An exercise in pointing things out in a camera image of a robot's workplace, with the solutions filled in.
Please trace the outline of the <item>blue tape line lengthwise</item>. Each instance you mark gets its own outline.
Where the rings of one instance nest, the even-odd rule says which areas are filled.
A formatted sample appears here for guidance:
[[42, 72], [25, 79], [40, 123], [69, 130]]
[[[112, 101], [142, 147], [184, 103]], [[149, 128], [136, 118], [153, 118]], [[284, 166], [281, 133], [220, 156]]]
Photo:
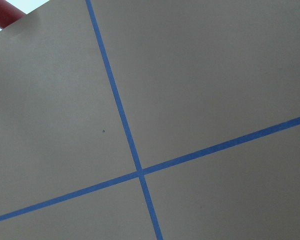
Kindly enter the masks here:
[[140, 182], [140, 186], [141, 186], [141, 189], [142, 189], [142, 192], [143, 192], [143, 196], [144, 196], [145, 203], [146, 203], [146, 206], [147, 206], [147, 210], [148, 210], [148, 213], [149, 213], [149, 216], [150, 216], [150, 219], [151, 219], [151, 223], [152, 223], [152, 226], [153, 226], [153, 229], [154, 229], [154, 233], [155, 233], [156, 239], [163, 240], [164, 237], [163, 237], [161, 227], [160, 227], [157, 215], [156, 215], [156, 211], [155, 211], [153, 201], [152, 201], [152, 198], [151, 198], [151, 194], [150, 194], [150, 191], [149, 191], [149, 188], [148, 188], [148, 185], [147, 185], [145, 174], [143, 173], [143, 168], [142, 168], [142, 165], [141, 165], [141, 162], [140, 162], [140, 158], [139, 158], [139, 155], [138, 155], [137, 148], [135, 146], [133, 135], [131, 133], [131, 129], [130, 129], [130, 126], [129, 126], [129, 123], [128, 123], [128, 120], [127, 120], [127, 117], [126, 117], [126, 114], [125, 114], [125, 110], [124, 110], [124, 107], [123, 107], [123, 104], [122, 104], [122, 101], [121, 101], [121, 97], [120, 97], [118, 88], [117, 88], [116, 80], [115, 80], [115, 77], [113, 75], [113, 71], [112, 71], [111, 64], [110, 64], [110, 61], [109, 61], [109, 58], [108, 58], [108, 55], [107, 55], [107, 51], [106, 51], [106, 48], [105, 48], [105, 45], [104, 45], [104, 41], [102, 39], [101, 31], [100, 31], [100, 28], [99, 28], [99, 25], [98, 25], [98, 22], [97, 22], [97, 18], [96, 18], [96, 15], [95, 15], [93, 4], [90, 0], [87, 0], [86, 1], [86, 6], [87, 6], [89, 17], [90, 17], [90, 20], [91, 20], [91, 23], [92, 23], [92, 26], [93, 26], [95, 37], [96, 37], [97, 44], [98, 44], [98, 47], [99, 47], [99, 51], [100, 51], [100, 54], [101, 54], [101, 57], [102, 57], [102, 61], [103, 61], [104, 67], [105, 67], [105, 71], [106, 71], [106, 74], [107, 74], [107, 77], [108, 77], [108, 81], [109, 81], [109, 84], [110, 84], [110, 87], [111, 87], [111, 90], [112, 90], [112, 94], [113, 94], [113, 97], [114, 97], [114, 100], [115, 100], [115, 104], [116, 104], [116, 107], [117, 107], [117, 110], [118, 110], [118, 113], [119, 113], [119, 117], [120, 117], [120, 120], [121, 120], [121, 123], [122, 123], [122, 126], [123, 126], [123, 130], [124, 130], [124, 133], [125, 133], [128, 145], [129, 145], [129, 149], [130, 149], [130, 152], [131, 152], [131, 155], [132, 155], [132, 159], [133, 159], [134, 166], [135, 166], [135, 169], [136, 169], [136, 174], [137, 174], [137, 177], [138, 177], [139, 182]]

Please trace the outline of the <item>blue tape line crosswise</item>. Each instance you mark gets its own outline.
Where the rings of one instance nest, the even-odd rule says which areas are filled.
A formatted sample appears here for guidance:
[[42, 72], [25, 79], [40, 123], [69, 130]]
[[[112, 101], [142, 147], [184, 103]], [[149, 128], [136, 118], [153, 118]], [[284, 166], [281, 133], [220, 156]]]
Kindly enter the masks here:
[[46, 207], [49, 207], [52, 205], [56, 205], [56, 204], [86, 195], [86, 194], [90, 194], [90, 193], [99, 191], [101, 189], [109, 188], [111, 186], [114, 186], [114, 185], [117, 185], [117, 184], [120, 184], [123, 182], [127, 182], [129, 180], [139, 178], [141, 175], [145, 176], [148, 174], [152, 174], [152, 173], [161, 171], [163, 169], [170, 168], [172, 166], [176, 166], [176, 165], [179, 165], [179, 164], [182, 164], [185, 162], [192, 161], [194, 159], [205, 157], [207, 155], [210, 155], [210, 154], [213, 154], [213, 153], [216, 153], [219, 151], [223, 151], [225, 149], [229, 149], [234, 146], [241, 145], [241, 144], [244, 144], [244, 143], [247, 143], [250, 141], [254, 141], [256, 139], [263, 138], [265, 136], [272, 135], [274, 133], [277, 133], [277, 132], [280, 132], [280, 131], [283, 131], [283, 130], [286, 130], [289, 128], [293, 128], [298, 125], [300, 125], [300, 117], [297, 117], [297, 118], [294, 118], [294, 119], [291, 119], [291, 120], [288, 120], [288, 121], [285, 121], [285, 122], [282, 122], [282, 123], [279, 123], [279, 124], [276, 124], [276, 125], [273, 125], [273, 126], [270, 126], [270, 127], [267, 127], [267, 128], [264, 128], [264, 129], [261, 129], [261, 130], [258, 130], [258, 131], [255, 131], [255, 132], [252, 132], [252, 133], [249, 133], [249, 134], [246, 134], [246, 135], [243, 135], [243, 136], [207, 147], [207, 148], [204, 148], [204, 149], [201, 149], [201, 150], [197, 150], [195, 152], [192, 152], [192, 153], [189, 153], [189, 154], [186, 154], [186, 155], [183, 155], [183, 156], [180, 156], [180, 157], [177, 157], [177, 158], [174, 158], [174, 159], [162, 162], [162, 163], [158, 163], [158, 164], [152, 165], [150, 167], [146, 167], [146, 168], [142, 169], [141, 172], [135, 171], [132, 173], [128, 173], [128, 174], [125, 174], [125, 175], [89, 186], [89, 187], [86, 187], [83, 189], [80, 189], [80, 190], [76, 190], [71, 193], [67, 193], [62, 196], [58, 196], [58, 197], [34, 204], [34, 205], [27, 206], [25, 208], [21, 208], [21, 209], [0, 215], [0, 222], [20, 216], [20, 215], [27, 214], [30, 212], [34, 212], [36, 210], [40, 210], [40, 209], [43, 209], [43, 208], [46, 208]]

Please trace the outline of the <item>red cylinder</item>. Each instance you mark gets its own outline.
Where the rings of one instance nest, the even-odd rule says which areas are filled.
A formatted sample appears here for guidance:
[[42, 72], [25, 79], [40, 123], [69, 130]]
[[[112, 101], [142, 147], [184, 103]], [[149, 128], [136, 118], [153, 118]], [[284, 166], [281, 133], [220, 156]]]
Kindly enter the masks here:
[[0, 0], [0, 29], [4, 29], [26, 14], [6, 0]]

